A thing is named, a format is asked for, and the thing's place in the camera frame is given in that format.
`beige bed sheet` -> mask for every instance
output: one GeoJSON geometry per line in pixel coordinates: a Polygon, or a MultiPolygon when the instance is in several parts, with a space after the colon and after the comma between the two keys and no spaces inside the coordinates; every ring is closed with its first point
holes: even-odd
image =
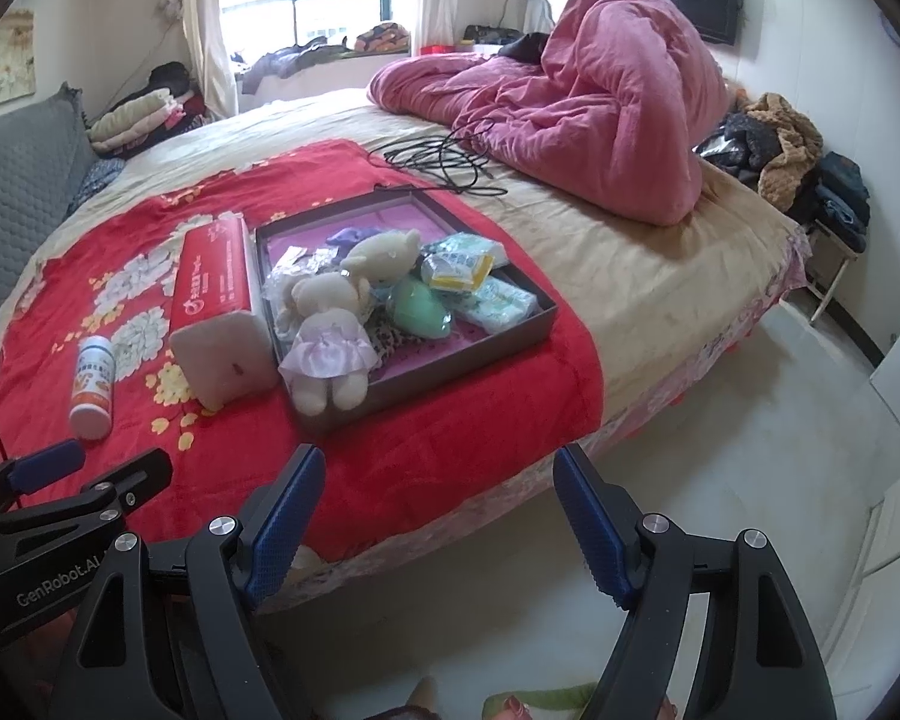
{"type": "MultiPolygon", "coordinates": [[[[190,186],[305,143],[348,138],[375,148],[445,134],[437,124],[385,113],[350,89],[273,103],[161,143],[55,231],[0,309],[0,345],[17,302],[42,264],[87,230],[146,197],[190,186]]],[[[463,196],[540,265],[596,343],[604,415],[621,412],[716,338],[763,295],[788,262],[797,225],[733,178],[703,163],[696,211],[669,228],[622,220],[491,163],[502,197],[463,196]]]]}

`pink dress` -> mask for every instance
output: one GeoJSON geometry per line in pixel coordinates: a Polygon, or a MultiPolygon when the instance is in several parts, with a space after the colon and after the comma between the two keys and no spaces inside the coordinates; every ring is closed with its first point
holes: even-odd
{"type": "Polygon", "coordinates": [[[356,370],[370,370],[376,362],[377,353],[370,338],[357,322],[351,327],[335,323],[322,328],[308,328],[305,323],[281,362],[280,372],[332,379],[356,370]]]}

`floral red blanket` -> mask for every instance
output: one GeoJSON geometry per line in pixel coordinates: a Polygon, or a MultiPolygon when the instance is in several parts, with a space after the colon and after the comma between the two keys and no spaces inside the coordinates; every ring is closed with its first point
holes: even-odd
{"type": "MultiPolygon", "coordinates": [[[[85,480],[159,446],[173,459],[173,483],[132,515],[138,533],[149,541],[180,538],[219,514],[235,514],[252,490],[274,479],[302,437],[282,388],[218,413],[202,409],[190,393],[167,343],[183,234],[228,212],[243,213],[252,229],[376,185],[408,183],[355,143],[314,143],[144,200],[45,264],[0,357],[7,450],[20,456],[70,436],[81,337],[111,338],[118,381],[110,436],[87,445],[82,472],[26,502],[72,494],[85,480]]],[[[547,343],[319,442],[326,490],[304,542],[329,562],[453,511],[600,425],[602,375],[586,327],[504,230],[453,194],[432,195],[504,242],[511,260],[557,301],[557,321],[547,343]]]]}

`blue gripper pad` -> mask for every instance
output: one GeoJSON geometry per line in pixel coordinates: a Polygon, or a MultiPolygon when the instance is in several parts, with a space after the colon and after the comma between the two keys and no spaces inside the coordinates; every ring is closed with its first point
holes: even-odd
{"type": "Polygon", "coordinates": [[[252,610],[276,593],[287,578],[300,539],[317,509],[325,480],[323,453],[311,447],[253,541],[253,565],[244,586],[244,597],[252,610]]]}
{"type": "Polygon", "coordinates": [[[30,495],[79,471],[84,460],[86,455],[80,443],[66,440],[14,461],[7,483],[18,495],[30,495]]]}
{"type": "Polygon", "coordinates": [[[629,611],[638,593],[626,577],[623,541],[610,523],[596,490],[565,447],[558,449],[554,457],[554,488],[597,589],[610,596],[622,610],[629,611]]]}

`gray quilted headboard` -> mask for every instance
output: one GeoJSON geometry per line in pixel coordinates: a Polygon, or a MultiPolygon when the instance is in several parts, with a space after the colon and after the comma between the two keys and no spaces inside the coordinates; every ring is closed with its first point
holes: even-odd
{"type": "Polygon", "coordinates": [[[0,306],[63,222],[96,160],[80,92],[66,84],[48,100],[0,117],[0,306]]]}

